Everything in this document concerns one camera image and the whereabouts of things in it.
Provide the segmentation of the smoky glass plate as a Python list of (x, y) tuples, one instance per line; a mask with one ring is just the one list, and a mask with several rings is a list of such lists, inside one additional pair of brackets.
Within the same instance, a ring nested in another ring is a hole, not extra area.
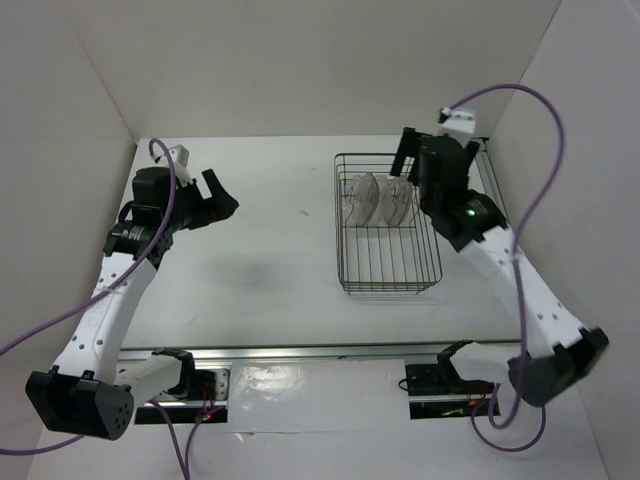
[(387, 220), (389, 226), (397, 227), (404, 221), (413, 197), (413, 185), (402, 177), (391, 181), (391, 207)]
[(376, 206), (378, 203), (379, 190), (378, 190), (376, 179), (373, 174), (366, 173), (362, 176), (364, 177), (364, 181), (363, 181), (364, 192), (362, 194), (362, 199), (364, 200), (365, 213), (363, 215), (363, 222), (360, 226), (366, 226), (376, 210)]

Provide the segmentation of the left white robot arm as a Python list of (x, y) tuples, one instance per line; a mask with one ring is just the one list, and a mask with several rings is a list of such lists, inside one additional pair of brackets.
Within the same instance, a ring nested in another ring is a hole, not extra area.
[(196, 181), (173, 181), (166, 167), (139, 170), (133, 197), (121, 208), (103, 247), (94, 293), (72, 338), (46, 372), (34, 371), (26, 394), (44, 426), (54, 432), (119, 439), (138, 408), (163, 392), (176, 399), (202, 381), (191, 353), (154, 350), (134, 367), (118, 368), (119, 354), (145, 290), (157, 274), (175, 233), (230, 218), (239, 206), (214, 171)]

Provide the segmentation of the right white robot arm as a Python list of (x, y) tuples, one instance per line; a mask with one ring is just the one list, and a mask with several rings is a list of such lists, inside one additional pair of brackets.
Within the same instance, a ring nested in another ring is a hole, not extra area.
[(438, 354), (436, 379), (448, 392), (471, 382), (509, 383), (519, 398), (542, 407), (582, 380), (609, 345), (600, 328), (587, 328), (562, 305), (528, 261), (496, 203), (469, 186), (479, 145), (461, 145), (449, 135), (404, 128), (391, 167), (418, 190), (420, 210), (434, 230), (494, 287), (521, 329), (521, 351), (462, 340)]

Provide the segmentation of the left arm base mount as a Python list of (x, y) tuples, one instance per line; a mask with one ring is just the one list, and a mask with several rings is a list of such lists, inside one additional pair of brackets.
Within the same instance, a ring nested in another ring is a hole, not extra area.
[(164, 391), (153, 400), (164, 409), (173, 424), (223, 424), (228, 420), (230, 377), (229, 367), (197, 367), (186, 394)]

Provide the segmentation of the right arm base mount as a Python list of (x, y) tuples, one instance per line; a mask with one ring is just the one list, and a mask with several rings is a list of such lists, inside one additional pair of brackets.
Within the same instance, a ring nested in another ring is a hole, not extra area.
[(481, 380), (463, 380), (451, 357), (470, 340), (456, 342), (436, 355), (435, 363), (408, 364), (405, 377), (397, 382), (409, 397), (411, 420), (450, 419), (489, 413), (494, 385)]

